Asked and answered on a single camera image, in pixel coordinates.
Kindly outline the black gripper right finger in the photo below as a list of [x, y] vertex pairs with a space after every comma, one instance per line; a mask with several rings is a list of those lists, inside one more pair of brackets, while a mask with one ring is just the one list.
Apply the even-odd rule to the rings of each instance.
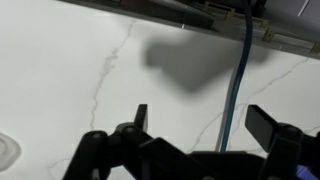
[[265, 152], [270, 150], [279, 130], [279, 124], [258, 105], [248, 106], [245, 127]]

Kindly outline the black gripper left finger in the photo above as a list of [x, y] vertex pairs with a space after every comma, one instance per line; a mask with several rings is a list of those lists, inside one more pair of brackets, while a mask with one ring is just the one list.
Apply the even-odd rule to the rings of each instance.
[[148, 128], [148, 105], [147, 104], [140, 104], [138, 106], [134, 124], [142, 129], [144, 132], [147, 131]]

